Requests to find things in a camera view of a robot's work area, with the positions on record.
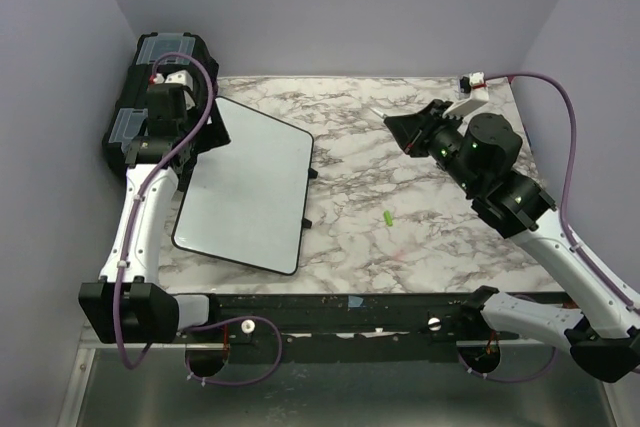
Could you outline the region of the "green white whiteboard marker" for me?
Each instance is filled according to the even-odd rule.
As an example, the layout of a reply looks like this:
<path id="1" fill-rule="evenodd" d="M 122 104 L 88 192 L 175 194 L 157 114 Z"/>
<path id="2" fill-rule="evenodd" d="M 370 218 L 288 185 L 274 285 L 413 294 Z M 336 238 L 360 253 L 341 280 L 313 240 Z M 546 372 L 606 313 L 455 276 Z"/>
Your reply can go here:
<path id="1" fill-rule="evenodd" d="M 371 112 L 373 112 L 377 117 L 379 117 L 380 119 L 384 120 L 387 115 L 382 112 L 381 110 L 374 108 L 374 107 L 370 107 Z"/>

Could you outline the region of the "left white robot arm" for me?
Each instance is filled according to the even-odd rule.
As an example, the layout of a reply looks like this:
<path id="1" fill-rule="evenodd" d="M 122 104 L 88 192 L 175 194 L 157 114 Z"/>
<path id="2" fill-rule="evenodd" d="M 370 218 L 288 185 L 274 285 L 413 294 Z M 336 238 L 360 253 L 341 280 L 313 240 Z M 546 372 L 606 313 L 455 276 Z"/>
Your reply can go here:
<path id="1" fill-rule="evenodd" d="M 220 315 L 201 294 L 168 293 L 159 284 L 161 237 L 174 194 L 201 152 L 229 142 L 218 125 L 217 86 L 207 81 L 196 103 L 190 85 L 176 75 L 156 77 L 143 99 L 147 120 L 125 156 L 126 196 L 116 237 L 95 282 L 78 300 L 98 338 L 107 344 L 164 343 L 185 328 L 201 342 L 214 340 Z"/>

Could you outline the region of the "green marker cap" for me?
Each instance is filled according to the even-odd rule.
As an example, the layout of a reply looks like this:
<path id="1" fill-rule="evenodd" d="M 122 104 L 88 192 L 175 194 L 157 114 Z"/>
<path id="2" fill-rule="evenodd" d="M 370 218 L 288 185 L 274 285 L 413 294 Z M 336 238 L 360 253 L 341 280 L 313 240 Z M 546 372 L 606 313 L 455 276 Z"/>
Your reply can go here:
<path id="1" fill-rule="evenodd" d="M 393 218 L 389 211 L 385 211 L 383 213 L 383 217 L 387 226 L 391 227 L 393 225 Z"/>

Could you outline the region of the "white whiteboard black frame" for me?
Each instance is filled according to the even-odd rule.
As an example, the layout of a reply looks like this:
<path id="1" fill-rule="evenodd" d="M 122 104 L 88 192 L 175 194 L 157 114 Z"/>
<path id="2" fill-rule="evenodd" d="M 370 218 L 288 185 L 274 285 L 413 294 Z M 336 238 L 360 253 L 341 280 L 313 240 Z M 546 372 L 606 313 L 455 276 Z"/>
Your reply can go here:
<path id="1" fill-rule="evenodd" d="M 172 242 L 188 252 L 292 275 L 309 226 L 314 138 L 225 97 L 217 107 L 231 141 L 199 155 Z"/>

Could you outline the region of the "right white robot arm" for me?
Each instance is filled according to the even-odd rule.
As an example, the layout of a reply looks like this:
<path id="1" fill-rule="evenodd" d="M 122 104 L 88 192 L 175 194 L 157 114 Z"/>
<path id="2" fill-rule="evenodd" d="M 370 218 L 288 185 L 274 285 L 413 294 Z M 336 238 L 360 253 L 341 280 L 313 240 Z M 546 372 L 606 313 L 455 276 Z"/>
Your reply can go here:
<path id="1" fill-rule="evenodd" d="M 563 232 L 552 197 L 514 164 L 521 137 L 502 115 L 480 113 L 464 132 L 436 99 L 417 113 L 386 116 L 384 125 L 412 158 L 432 158 L 463 190 L 489 227 L 535 259 L 576 303 L 566 309 L 519 299 L 492 287 L 474 291 L 460 326 L 480 339 L 491 331 L 528 337 L 568 353 L 592 377 L 615 383 L 639 366 L 639 315 L 598 279 Z"/>

